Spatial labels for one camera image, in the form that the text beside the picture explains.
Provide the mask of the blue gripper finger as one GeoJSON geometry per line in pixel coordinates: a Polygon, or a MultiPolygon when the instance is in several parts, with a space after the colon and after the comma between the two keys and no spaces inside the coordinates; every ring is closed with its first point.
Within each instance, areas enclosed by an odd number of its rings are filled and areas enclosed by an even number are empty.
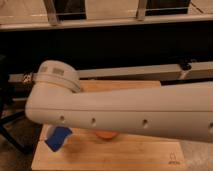
{"type": "Polygon", "coordinates": [[[64,144],[65,140],[72,134],[68,127],[50,127],[45,139],[46,145],[53,151],[58,151],[64,144]]]}

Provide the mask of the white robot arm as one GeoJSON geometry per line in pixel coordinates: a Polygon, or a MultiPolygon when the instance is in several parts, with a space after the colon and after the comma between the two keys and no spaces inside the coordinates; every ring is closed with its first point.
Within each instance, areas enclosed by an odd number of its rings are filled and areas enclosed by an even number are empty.
{"type": "Polygon", "coordinates": [[[213,143],[213,82],[86,92],[75,68],[47,60],[25,113],[67,133],[81,128],[213,143]]]}

